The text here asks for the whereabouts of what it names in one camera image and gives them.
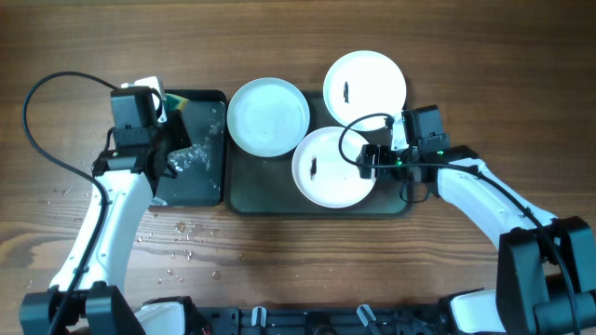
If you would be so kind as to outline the green yellow sponge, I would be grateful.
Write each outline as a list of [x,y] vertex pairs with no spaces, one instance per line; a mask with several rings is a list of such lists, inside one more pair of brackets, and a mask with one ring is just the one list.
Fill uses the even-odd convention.
[[166,95],[165,107],[167,108],[168,112],[175,111],[175,110],[182,112],[184,110],[186,104],[188,103],[188,101],[189,100],[185,97],[168,93]]

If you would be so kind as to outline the white plate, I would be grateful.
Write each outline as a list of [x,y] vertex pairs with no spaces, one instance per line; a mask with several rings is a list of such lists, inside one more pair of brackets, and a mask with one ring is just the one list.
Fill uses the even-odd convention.
[[385,126],[379,114],[400,114],[407,87],[399,66],[389,57],[370,50],[350,52],[337,60],[323,83],[323,99],[341,125],[351,122],[356,131]]
[[342,127],[323,127],[308,134],[294,151],[291,172],[299,191],[325,208],[348,208],[362,201],[376,183],[339,152]]

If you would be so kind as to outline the light blue plate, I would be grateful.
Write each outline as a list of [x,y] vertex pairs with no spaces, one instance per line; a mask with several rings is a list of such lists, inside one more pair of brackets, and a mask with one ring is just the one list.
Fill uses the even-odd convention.
[[227,128],[248,154],[277,157],[293,150],[310,125],[304,94],[288,81],[264,77],[242,86],[230,100]]

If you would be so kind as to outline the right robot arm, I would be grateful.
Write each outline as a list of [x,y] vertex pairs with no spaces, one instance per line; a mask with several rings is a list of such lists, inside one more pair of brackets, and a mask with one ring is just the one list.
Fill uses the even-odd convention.
[[578,334],[595,325],[595,241],[577,216],[558,218],[499,180],[467,146],[420,154],[362,147],[363,179],[420,181],[464,212],[498,251],[494,290],[448,303],[458,332]]

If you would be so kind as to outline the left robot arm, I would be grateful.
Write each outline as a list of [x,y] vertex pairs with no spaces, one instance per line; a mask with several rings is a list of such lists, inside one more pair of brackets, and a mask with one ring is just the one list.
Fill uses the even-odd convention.
[[85,318],[85,334],[184,334],[193,305],[186,298],[156,300],[133,311],[124,286],[133,237],[160,177],[175,177],[168,155],[190,146],[180,111],[159,123],[117,119],[108,132],[114,149],[102,151],[89,179],[93,198],[67,260],[45,292],[25,296],[20,324],[26,334],[65,334]]

